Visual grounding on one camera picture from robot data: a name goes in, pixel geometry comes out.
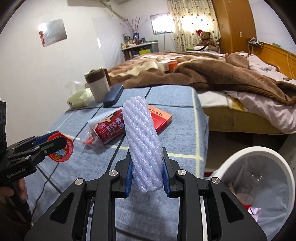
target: bottle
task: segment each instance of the bottle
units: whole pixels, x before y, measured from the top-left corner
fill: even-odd
[[[84,77],[96,102],[103,102],[106,94],[110,91],[104,68],[101,67],[99,69],[92,69],[91,71],[87,72]]]

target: red santa hat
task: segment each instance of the red santa hat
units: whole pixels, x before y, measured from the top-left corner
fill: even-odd
[[[198,36],[200,36],[201,32],[203,32],[201,29],[200,30],[196,30],[196,33]]]

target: person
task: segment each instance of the person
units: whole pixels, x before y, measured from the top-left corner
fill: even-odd
[[[18,194],[21,199],[27,201],[28,191],[24,179],[17,181]],[[18,221],[12,206],[6,197],[14,195],[14,191],[9,187],[0,187],[0,240],[1,241],[22,241],[26,233],[31,228],[31,223]]]

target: curtain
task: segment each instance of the curtain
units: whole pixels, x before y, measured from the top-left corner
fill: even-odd
[[[211,0],[167,0],[176,31],[174,42],[177,51],[198,44],[196,30],[211,32],[214,42],[220,39],[220,30]]]

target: teddy bear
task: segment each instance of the teddy bear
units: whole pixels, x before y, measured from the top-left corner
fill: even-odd
[[[198,36],[200,36],[200,40],[197,46],[208,46],[208,50],[218,52],[218,48],[215,46],[210,32],[205,32],[200,29],[197,30],[196,33],[198,34]]]

